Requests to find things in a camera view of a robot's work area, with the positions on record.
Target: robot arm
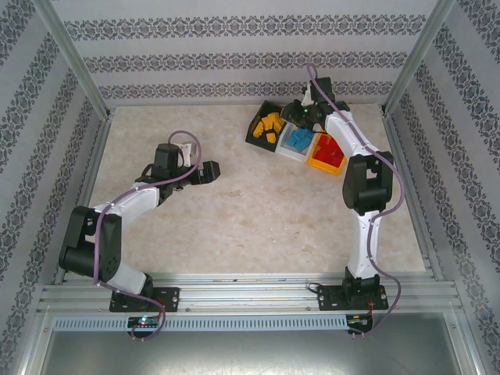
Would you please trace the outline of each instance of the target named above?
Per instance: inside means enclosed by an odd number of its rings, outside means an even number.
[[[132,185],[136,191],[113,205],[105,214],[100,238],[98,277],[100,281],[122,291],[149,297],[152,292],[151,277],[128,266],[121,259],[122,232],[139,216],[163,204],[174,191],[182,190],[188,184],[208,184],[219,177],[219,164],[210,161],[204,162],[202,168],[194,170],[178,182],[138,189],[145,184],[154,184],[184,175],[191,168],[191,149],[191,144],[158,145],[154,163],[146,166]],[[80,206],[72,211],[59,254],[61,268],[93,277],[95,243],[90,240],[95,234],[100,212],[108,205],[109,203],[98,205],[93,209]]]
[[[313,130],[318,123],[331,135],[348,158],[342,196],[355,216],[355,244],[347,265],[346,279],[369,280],[378,278],[377,271],[368,259],[368,229],[375,215],[383,211],[392,196],[392,171],[366,150],[366,147],[393,161],[390,152],[380,152],[358,128],[350,108],[344,102],[336,102],[331,90],[330,78],[318,78],[316,82],[327,93],[332,102],[347,117],[363,140],[355,136],[352,128],[331,108],[311,83],[303,90],[304,100],[295,100],[283,108],[281,116],[297,127]],[[380,218],[375,219],[370,249],[373,261],[377,261],[378,231]]]
[[[378,148],[373,146],[358,128],[352,114],[346,111],[343,114],[360,134],[365,145],[362,145],[351,127],[337,113],[332,113],[327,117],[325,130],[334,138],[349,160],[342,187],[342,196],[347,207],[352,209],[356,225],[354,248],[347,268],[355,279],[368,279],[377,275],[377,271],[368,259],[368,229],[370,223],[375,220],[370,249],[373,261],[376,263],[381,218],[374,219],[374,217],[383,211],[387,202],[391,200],[392,172],[366,150],[366,147],[369,147],[375,152],[379,152]],[[392,162],[390,152],[381,152],[381,155]]]

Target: black mounting plate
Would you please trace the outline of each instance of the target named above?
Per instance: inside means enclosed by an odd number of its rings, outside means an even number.
[[[165,306],[166,313],[176,313],[179,306],[180,289],[178,287],[154,287],[152,299],[160,301]],[[142,302],[136,298],[127,297],[113,292],[109,303],[111,313],[142,313],[158,312],[159,307],[152,303]]]
[[[368,310],[370,300],[373,303],[373,310],[389,308],[385,288],[382,285],[379,286],[378,293],[353,295],[351,301],[346,300],[341,285],[320,285],[316,292],[320,311]]]

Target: blue block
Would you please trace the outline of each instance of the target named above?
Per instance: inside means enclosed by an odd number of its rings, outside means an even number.
[[[304,151],[313,141],[314,134],[306,129],[294,130],[287,139],[287,145],[295,148],[298,152]]]
[[[299,152],[304,151],[306,148],[309,147],[313,140],[307,136],[303,137],[301,140],[299,140],[297,143],[295,143],[295,149]]]

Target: metal corner post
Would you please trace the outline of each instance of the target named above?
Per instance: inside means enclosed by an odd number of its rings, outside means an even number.
[[[97,180],[97,174],[99,167],[101,165],[102,155],[104,154],[104,147],[106,141],[108,140],[109,128],[111,127],[111,122],[113,121],[114,110],[102,120],[101,130],[99,131],[97,144],[95,150],[91,156],[90,166],[87,172],[87,177],[85,178],[84,186],[82,187],[80,205],[89,205],[91,201],[92,192],[94,190],[95,181]]]
[[[399,99],[401,99],[403,93],[408,87],[413,74],[422,62],[422,59],[426,55],[434,37],[438,33],[439,28],[445,21],[446,16],[454,4],[455,0],[437,0],[436,6],[429,15],[429,19],[425,23],[412,51],[409,53],[401,73],[398,75],[398,78],[396,78],[385,103],[382,105],[384,113],[392,113],[394,111],[395,106],[398,104]]]
[[[71,40],[68,30],[64,27],[64,23],[59,18],[52,0],[33,0],[34,6],[43,19],[45,26],[50,31],[55,42],[59,46],[60,51],[66,58],[66,61],[73,70],[78,82],[81,84],[85,94],[90,99],[92,105],[97,111],[99,118],[104,119],[109,114],[109,108],[105,103],[104,98],[95,84],[92,75],[85,66],[84,60],[77,51],[77,47]]]

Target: patterned wallpaper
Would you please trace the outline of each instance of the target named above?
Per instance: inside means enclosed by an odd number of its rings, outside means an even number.
[[[382,102],[436,0],[58,0],[110,106],[288,102],[314,62],[339,98]]]
[[[0,0],[0,374],[52,282],[100,119],[29,0]]]
[[[445,276],[500,373],[500,2],[460,0],[392,114]]]

